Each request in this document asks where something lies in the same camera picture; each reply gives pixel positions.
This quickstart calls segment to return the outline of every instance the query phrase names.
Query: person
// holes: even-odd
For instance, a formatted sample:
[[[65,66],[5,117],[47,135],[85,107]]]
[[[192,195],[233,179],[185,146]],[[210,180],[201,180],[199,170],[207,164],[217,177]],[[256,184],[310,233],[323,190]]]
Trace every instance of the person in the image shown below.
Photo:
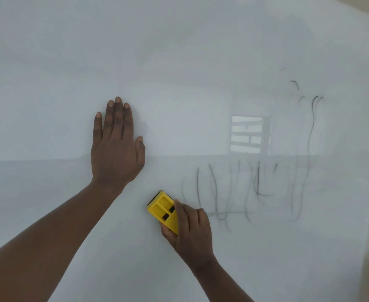
[[[0,301],[48,301],[84,239],[145,163],[142,137],[134,141],[131,107],[109,101],[105,121],[93,126],[87,187],[0,248]],[[210,223],[203,209],[175,200],[178,235],[161,224],[163,236],[185,261],[208,299],[252,299],[220,266],[212,251]]]

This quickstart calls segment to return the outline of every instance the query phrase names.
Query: yellow eraser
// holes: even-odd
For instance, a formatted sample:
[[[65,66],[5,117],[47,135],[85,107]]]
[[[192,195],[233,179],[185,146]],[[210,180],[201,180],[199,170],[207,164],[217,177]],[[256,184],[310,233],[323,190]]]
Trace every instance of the yellow eraser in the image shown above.
[[[173,199],[168,194],[160,191],[147,205],[147,208],[157,220],[176,234],[178,233],[177,213],[173,205]]]

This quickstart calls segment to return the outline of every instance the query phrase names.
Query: person's left arm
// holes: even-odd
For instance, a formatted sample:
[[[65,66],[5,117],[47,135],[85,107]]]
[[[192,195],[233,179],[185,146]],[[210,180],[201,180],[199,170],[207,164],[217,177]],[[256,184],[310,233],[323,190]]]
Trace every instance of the person's left arm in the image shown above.
[[[109,101],[93,129],[93,179],[80,193],[0,248],[0,301],[47,301],[84,239],[145,163],[128,104]]]

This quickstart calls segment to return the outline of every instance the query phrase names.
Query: finger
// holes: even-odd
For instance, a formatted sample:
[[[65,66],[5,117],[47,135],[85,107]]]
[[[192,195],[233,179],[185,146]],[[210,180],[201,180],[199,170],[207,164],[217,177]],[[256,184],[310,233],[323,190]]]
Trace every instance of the finger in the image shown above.
[[[205,213],[203,208],[197,209],[198,214],[198,224],[209,226],[209,219],[207,213]]]
[[[99,111],[93,122],[92,146],[97,146],[102,140],[102,113]]]
[[[161,226],[161,233],[163,237],[167,239],[167,241],[170,243],[170,245],[173,248],[175,248],[176,241],[177,241],[177,235],[171,229],[165,226],[163,223],[159,222],[159,225]]]
[[[175,210],[177,212],[177,223],[179,227],[179,236],[186,235],[189,232],[188,227],[188,218],[187,214],[183,209],[182,204],[179,202],[179,200],[175,199],[174,201]]]
[[[134,138],[134,123],[131,107],[128,103],[125,103],[123,109],[124,109],[123,138],[127,140],[132,140]]]
[[[197,214],[197,210],[190,207],[187,204],[183,205],[183,209],[186,212],[187,216],[188,216],[188,220],[189,220],[189,228],[190,231],[196,227],[198,227],[198,214]]]
[[[137,152],[137,163],[142,169],[145,164],[145,145],[141,136],[135,141],[135,149]]]
[[[104,139],[109,139],[113,130],[113,118],[114,118],[114,101],[110,100],[107,102],[106,115],[104,121]]]
[[[113,126],[113,137],[117,139],[122,138],[123,134],[123,103],[120,97],[116,97],[114,104],[114,126]]]

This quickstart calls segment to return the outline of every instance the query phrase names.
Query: whiteboard surface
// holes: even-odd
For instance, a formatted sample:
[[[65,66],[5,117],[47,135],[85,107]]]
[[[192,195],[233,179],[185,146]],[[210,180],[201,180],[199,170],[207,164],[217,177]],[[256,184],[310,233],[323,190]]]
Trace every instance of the whiteboard surface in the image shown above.
[[[332,0],[0,0],[0,246],[91,180],[93,117],[117,95],[146,166],[51,301],[207,300],[146,212],[160,189],[206,209],[256,301],[357,301],[369,16]]]

